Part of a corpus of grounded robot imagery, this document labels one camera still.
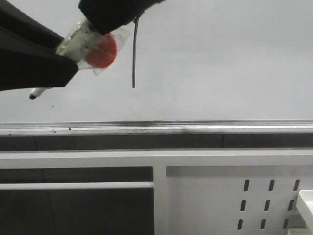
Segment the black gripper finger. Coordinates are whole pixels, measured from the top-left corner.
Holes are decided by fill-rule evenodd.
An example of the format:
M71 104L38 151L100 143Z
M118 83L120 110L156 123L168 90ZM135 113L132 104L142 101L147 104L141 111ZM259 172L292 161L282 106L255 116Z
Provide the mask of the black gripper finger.
M80 0L79 10L101 35L127 25L160 0Z
M0 89L65 87L78 72L55 53L63 38L7 0L0 2Z

